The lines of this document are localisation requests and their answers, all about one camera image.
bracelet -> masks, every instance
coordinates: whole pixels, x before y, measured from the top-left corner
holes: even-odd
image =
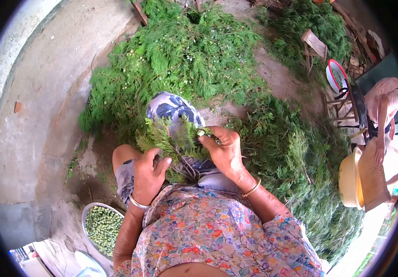
[[[131,200],[131,203],[133,203],[136,207],[139,207],[144,210],[147,210],[148,208],[150,208],[150,206],[145,206],[145,205],[139,204],[136,200],[134,200],[134,198],[131,195],[130,195],[130,200]]]
[[[242,197],[245,198],[245,197],[249,196],[250,194],[253,193],[253,191],[257,190],[257,188],[261,185],[261,181],[262,181],[261,178],[255,177],[255,180],[257,181],[256,185],[251,189],[251,191],[247,192],[246,194],[243,194]]]

evergreen foliage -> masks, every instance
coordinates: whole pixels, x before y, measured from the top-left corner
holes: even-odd
[[[245,92],[264,85],[255,72],[251,26],[224,13],[222,6],[182,10],[170,0],[146,0],[148,25],[109,54],[111,66],[93,72],[82,130],[103,123],[118,127],[124,140],[144,127],[145,109],[158,91],[191,100],[196,107],[212,98],[246,102]]]
[[[268,52],[291,69],[300,79],[307,79],[304,43],[301,37],[307,29],[328,47],[327,58],[342,64],[350,57],[351,45],[347,40],[340,15],[333,13],[328,2],[313,3],[313,0],[294,0],[285,8],[283,15],[271,19],[265,7],[258,7],[257,19],[263,26],[273,27],[278,37],[274,42],[265,39]],[[320,58],[313,59],[313,74],[319,84],[326,84],[324,72],[326,64]]]
[[[202,135],[213,135],[208,128],[197,128],[185,118],[180,119],[181,124],[176,133],[170,134],[171,120],[168,118],[145,119],[145,129],[137,130],[137,146],[143,152],[158,147],[161,149],[160,158],[171,157],[172,163],[165,173],[169,183],[197,183],[200,174],[192,168],[194,160],[203,161],[210,159],[210,153],[198,142],[198,131]]]
[[[295,2],[291,8],[298,13],[299,5],[307,6],[311,0]],[[325,12],[322,18],[328,20],[327,8],[315,7]],[[360,232],[362,221],[362,212],[340,202],[337,171],[348,155],[345,136],[327,122],[311,126],[300,119],[297,110],[270,95],[265,81],[255,73],[253,47],[259,36],[250,25],[224,13],[220,5],[202,5],[204,12],[199,12],[181,9],[170,0],[144,0],[142,8],[149,16],[148,25],[114,48],[109,54],[110,67],[94,70],[89,103],[79,117],[81,128],[96,131],[109,124],[122,142],[137,142],[144,151],[160,147],[161,157],[173,158],[167,172],[169,181],[190,181],[197,175],[188,171],[188,162],[182,157],[203,159],[209,155],[197,144],[196,127],[183,118],[178,134],[184,136],[169,134],[167,119],[145,119],[149,100],[158,91],[169,91],[196,107],[215,99],[236,105],[248,103],[253,111],[248,118],[233,118],[228,125],[240,134],[243,154],[249,157],[247,168],[307,225],[307,235],[318,255],[336,262]],[[314,9],[312,6],[304,12],[309,10],[307,13],[313,15]],[[292,11],[288,12],[290,17],[302,25],[303,19]],[[307,18],[318,24],[315,16]],[[282,31],[290,32],[287,40],[282,40],[288,45],[273,49],[279,60],[290,68],[295,66],[298,72],[303,57],[297,40],[302,34],[293,32],[304,29],[293,27],[292,21],[284,20],[283,24]],[[328,32],[308,27],[327,43]],[[331,45],[329,50],[330,57],[343,55]],[[180,174],[181,169],[188,173]]]
[[[328,121],[311,126],[271,95],[250,102],[253,112],[226,126],[240,134],[246,168],[306,225],[319,257],[336,263],[359,235],[364,215],[340,199],[338,171],[349,154],[347,136]]]

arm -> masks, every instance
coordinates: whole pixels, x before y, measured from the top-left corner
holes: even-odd
[[[384,131],[385,131],[385,119],[387,117],[387,108],[389,104],[388,97],[385,97],[380,101],[379,111],[378,111],[378,143],[376,145],[376,163],[378,165],[382,165],[384,162],[385,155],[385,139],[384,139]]]
[[[153,167],[155,156],[160,149],[153,148],[134,162],[134,191],[133,198],[141,205],[148,206],[156,196],[165,180],[165,171],[171,163],[171,158],[165,158]],[[142,232],[142,219],[144,218],[143,209],[130,202],[130,206],[125,214],[119,234],[116,238],[116,245],[113,250],[113,268],[124,261],[131,260],[137,240]]]
[[[208,136],[201,136],[199,141],[210,151],[216,167],[232,180],[243,193],[247,193],[256,185],[256,180],[242,164],[239,135],[223,127],[211,126],[209,128],[218,137],[221,144],[218,145],[214,139]],[[279,214],[290,213],[285,205],[262,185],[251,193],[247,199],[262,223],[274,219]]]
[[[391,118],[390,125],[391,125],[391,128],[390,128],[390,140],[393,140],[393,138],[395,137],[395,134],[396,134],[396,124],[395,124],[395,118],[394,117]]]
[[[144,210],[130,203],[130,207],[119,228],[119,234],[113,250],[113,267],[115,269],[122,262],[131,260],[137,240],[142,232],[143,218]]]

yellow plastic bowl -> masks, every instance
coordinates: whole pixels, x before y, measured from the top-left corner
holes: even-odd
[[[339,168],[339,192],[342,204],[346,207],[356,207],[359,210],[364,207],[361,179],[359,177],[358,162],[362,151],[359,148],[353,149],[346,157]]]

pink shirt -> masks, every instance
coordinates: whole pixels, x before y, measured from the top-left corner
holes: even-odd
[[[365,105],[367,106],[368,116],[374,122],[374,126],[378,126],[378,114],[381,100],[388,97],[389,105],[387,108],[387,117],[385,118],[386,127],[391,119],[395,117],[398,111],[398,78],[384,78],[374,85],[374,87],[364,96]]]

